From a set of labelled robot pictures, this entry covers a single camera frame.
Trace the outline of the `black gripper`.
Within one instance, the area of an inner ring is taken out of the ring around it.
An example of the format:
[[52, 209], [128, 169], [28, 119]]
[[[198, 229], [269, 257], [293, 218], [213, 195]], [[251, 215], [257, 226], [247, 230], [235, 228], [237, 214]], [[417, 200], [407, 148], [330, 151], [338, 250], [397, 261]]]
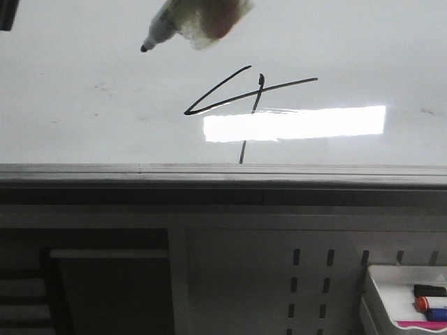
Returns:
[[18, 0], [0, 0], [0, 30], [10, 31], [17, 12]]

